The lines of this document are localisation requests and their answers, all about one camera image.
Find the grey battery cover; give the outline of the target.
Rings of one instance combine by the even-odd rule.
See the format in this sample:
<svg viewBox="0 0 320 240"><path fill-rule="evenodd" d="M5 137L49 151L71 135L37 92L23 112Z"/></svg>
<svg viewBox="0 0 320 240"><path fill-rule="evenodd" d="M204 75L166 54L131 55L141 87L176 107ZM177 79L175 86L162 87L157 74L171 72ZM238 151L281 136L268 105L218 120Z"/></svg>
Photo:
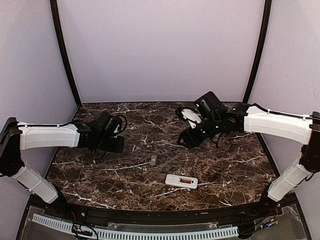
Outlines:
<svg viewBox="0 0 320 240"><path fill-rule="evenodd" d="M152 155L150 158L150 165L156 166L156 164L157 164L157 155Z"/></svg>

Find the white remote control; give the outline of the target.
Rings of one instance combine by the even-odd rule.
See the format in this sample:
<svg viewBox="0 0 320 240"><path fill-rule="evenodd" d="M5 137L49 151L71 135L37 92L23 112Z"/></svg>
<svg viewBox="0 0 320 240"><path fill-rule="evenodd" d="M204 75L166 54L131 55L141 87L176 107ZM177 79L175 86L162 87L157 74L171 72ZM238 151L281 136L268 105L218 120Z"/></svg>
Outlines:
<svg viewBox="0 0 320 240"><path fill-rule="evenodd" d="M198 187L198 179L188 176L167 174L165 184L179 188L196 189Z"/></svg>

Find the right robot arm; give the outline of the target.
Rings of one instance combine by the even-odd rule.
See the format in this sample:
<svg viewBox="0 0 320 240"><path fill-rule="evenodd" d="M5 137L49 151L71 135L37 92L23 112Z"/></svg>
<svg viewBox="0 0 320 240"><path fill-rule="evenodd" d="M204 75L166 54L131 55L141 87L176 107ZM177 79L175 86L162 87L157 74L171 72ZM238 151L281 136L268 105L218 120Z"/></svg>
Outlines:
<svg viewBox="0 0 320 240"><path fill-rule="evenodd" d="M189 128L180 133L177 143L193 149L206 139L238 133L259 133L296 141L301 156L266 189L266 196L255 205L255 213L266 217L293 188L320 171L320 114L292 114L273 111L260 105L237 102L227 108L209 91L196 101L194 108L178 107L175 114Z"/></svg>

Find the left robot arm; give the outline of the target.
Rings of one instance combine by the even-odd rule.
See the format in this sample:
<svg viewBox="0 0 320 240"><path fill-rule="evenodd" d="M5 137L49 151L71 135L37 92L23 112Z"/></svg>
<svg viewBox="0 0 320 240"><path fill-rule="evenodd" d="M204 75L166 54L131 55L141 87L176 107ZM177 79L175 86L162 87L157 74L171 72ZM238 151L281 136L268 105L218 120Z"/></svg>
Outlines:
<svg viewBox="0 0 320 240"><path fill-rule="evenodd" d="M0 133L0 175L15 179L36 194L60 218L67 218L70 206L64 195L22 160L21 152L37 148L85 148L91 152L121 153L128 121L123 115L103 112L90 122L73 120L63 124L30 124L7 119Z"/></svg>

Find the clear acrylic plate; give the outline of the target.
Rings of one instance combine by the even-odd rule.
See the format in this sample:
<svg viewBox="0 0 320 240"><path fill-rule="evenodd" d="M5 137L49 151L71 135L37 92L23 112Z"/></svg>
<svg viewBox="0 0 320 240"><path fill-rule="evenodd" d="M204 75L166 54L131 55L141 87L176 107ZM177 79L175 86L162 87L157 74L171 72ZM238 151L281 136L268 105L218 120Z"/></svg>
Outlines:
<svg viewBox="0 0 320 240"><path fill-rule="evenodd" d="M219 225L217 222L207 223L191 223L191 224L128 224L111 222L107 226L107 230L134 232L134 233L184 233L184 232L200 232L208 230L217 230Z"/></svg>

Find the black left corner frame post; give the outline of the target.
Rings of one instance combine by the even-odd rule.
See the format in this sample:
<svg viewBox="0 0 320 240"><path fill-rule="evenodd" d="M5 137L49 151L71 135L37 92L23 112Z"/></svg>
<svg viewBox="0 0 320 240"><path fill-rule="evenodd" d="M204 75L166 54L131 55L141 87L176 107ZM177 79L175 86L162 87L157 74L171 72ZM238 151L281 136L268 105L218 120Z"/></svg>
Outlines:
<svg viewBox="0 0 320 240"><path fill-rule="evenodd" d="M82 101L76 86L76 81L73 76L71 64L69 61L69 56L67 53L66 43L64 40L64 34L59 14L59 8L58 8L58 1L57 0L50 0L50 9L51 9L51 15L53 19L53 25L55 30L55 35L58 43L58 48L60 52L60 56L62 59L64 71L67 77L68 85L70 87L74 102L76 104L77 108L80 108L82 106Z"/></svg>

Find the black corner frame post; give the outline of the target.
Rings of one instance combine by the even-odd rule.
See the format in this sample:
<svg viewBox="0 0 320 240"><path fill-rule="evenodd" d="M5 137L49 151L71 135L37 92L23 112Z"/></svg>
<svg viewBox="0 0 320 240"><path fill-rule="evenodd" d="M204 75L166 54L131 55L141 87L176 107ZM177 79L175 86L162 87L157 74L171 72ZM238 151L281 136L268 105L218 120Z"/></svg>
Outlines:
<svg viewBox="0 0 320 240"><path fill-rule="evenodd" d="M248 78L248 82L246 85L246 89L244 92L244 96L242 99L242 102L246 104L250 100L250 97L254 88L254 84L256 81L256 77L258 74L260 62L262 59L266 36L268 32L269 21L270 21L271 8L272 8L272 0L265 0L256 51L255 51L250 75Z"/></svg>
<svg viewBox="0 0 320 240"><path fill-rule="evenodd" d="M71 64L69 61L69 56L67 53L66 43L64 40L64 34L59 14L59 8L58 8L58 1L57 0L50 0L50 9L51 9L51 15L53 19L53 25L55 30L55 35L58 43L58 48L60 52L60 56L62 59L64 71L67 77L68 85L70 87L74 102L76 104L77 108L80 108L82 106L82 101L76 86L76 81L73 76Z"/></svg>

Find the black front frame rail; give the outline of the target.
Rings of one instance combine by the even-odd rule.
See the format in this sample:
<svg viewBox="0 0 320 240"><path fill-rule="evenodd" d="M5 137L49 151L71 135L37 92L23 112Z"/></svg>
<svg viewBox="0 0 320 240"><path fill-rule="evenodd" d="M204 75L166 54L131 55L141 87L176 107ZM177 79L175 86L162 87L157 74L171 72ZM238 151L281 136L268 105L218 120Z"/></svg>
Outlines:
<svg viewBox="0 0 320 240"><path fill-rule="evenodd" d="M278 206L271 208L258 202L239 206L189 211L115 210L67 202L48 204L42 200L39 205L44 209L45 213L51 216L62 217L68 220L76 219L80 223L97 226L107 226L109 223L174 225L209 222L217 222L219 225L250 225L255 220L278 216L282 213L282 210Z"/></svg>

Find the black right corner frame post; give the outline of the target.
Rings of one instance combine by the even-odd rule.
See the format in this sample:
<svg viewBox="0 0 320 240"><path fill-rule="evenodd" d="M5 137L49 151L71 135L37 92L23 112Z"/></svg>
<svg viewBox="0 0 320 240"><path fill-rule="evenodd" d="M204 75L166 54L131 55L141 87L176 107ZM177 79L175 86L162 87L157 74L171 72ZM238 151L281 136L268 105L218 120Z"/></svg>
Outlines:
<svg viewBox="0 0 320 240"><path fill-rule="evenodd" d="M271 8L272 8L272 0L265 0L256 51L255 51L250 75L248 78L248 82L246 85L246 89L244 92L244 96L242 99L242 102L246 104L250 100L250 97L254 88L254 84L256 81L256 77L258 74L260 62L262 59L266 36L268 32L269 21L270 21Z"/></svg>

